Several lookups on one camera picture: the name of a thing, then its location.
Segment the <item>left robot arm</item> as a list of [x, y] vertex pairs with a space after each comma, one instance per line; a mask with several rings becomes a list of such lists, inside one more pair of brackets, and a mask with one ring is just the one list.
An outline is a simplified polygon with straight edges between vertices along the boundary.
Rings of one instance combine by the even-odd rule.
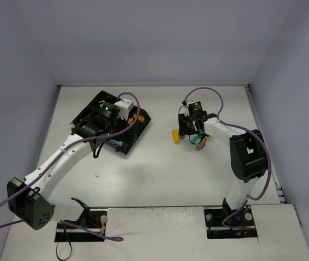
[[106, 140], [123, 134], [121, 121], [127, 121], [129, 109], [122, 101], [103, 103], [90, 108], [75, 125], [63, 144], [35, 171], [24, 178], [12, 178], [7, 184], [8, 208], [34, 230], [48, 222], [67, 219], [67, 213], [57, 214], [50, 197], [60, 181], [83, 158], [93, 153]]

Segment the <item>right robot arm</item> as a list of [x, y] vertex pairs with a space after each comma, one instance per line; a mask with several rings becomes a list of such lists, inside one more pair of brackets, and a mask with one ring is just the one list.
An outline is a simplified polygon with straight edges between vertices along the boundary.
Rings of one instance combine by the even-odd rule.
[[215, 138], [230, 149], [234, 179], [231, 190], [223, 200], [223, 211], [225, 215], [230, 215], [245, 203], [258, 180], [268, 170], [262, 134], [256, 129], [247, 132], [222, 123], [216, 114], [203, 110], [200, 101], [184, 101], [181, 107], [184, 111], [178, 112], [178, 131], [173, 135], [175, 142], [192, 136], [190, 143], [201, 150], [209, 138]]

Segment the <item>orange rounded lego block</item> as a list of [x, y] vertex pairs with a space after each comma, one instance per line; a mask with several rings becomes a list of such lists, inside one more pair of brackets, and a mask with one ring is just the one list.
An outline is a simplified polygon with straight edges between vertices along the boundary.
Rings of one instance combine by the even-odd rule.
[[[134, 122], [134, 120], [136, 119], [136, 114], [134, 114], [133, 115], [133, 117], [130, 117], [129, 119], [128, 119], [128, 121], [127, 121], [127, 123], [128, 123], [128, 125], [131, 125], [133, 122]], [[137, 123], [144, 123], [145, 122], [145, 117], [144, 116], [142, 116], [142, 115], [139, 115], [138, 116], [138, 119], [137, 119]]]

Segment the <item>orange and lime lego stack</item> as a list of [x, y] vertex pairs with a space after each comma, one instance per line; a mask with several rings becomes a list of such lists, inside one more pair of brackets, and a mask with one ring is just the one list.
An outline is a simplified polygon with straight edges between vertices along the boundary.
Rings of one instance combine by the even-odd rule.
[[175, 144], [179, 144], [179, 143], [180, 143], [181, 138], [180, 138], [180, 135], [179, 135], [177, 129], [174, 129], [174, 130], [172, 131], [172, 139], [173, 139], [173, 142], [174, 142]]

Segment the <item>purple flower lego block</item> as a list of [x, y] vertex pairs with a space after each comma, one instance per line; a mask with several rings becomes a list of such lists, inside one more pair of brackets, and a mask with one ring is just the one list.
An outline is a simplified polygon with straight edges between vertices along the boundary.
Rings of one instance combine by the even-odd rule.
[[123, 141], [117, 141], [114, 139], [111, 139], [112, 144], [114, 144], [117, 147], [124, 147], [124, 142]]

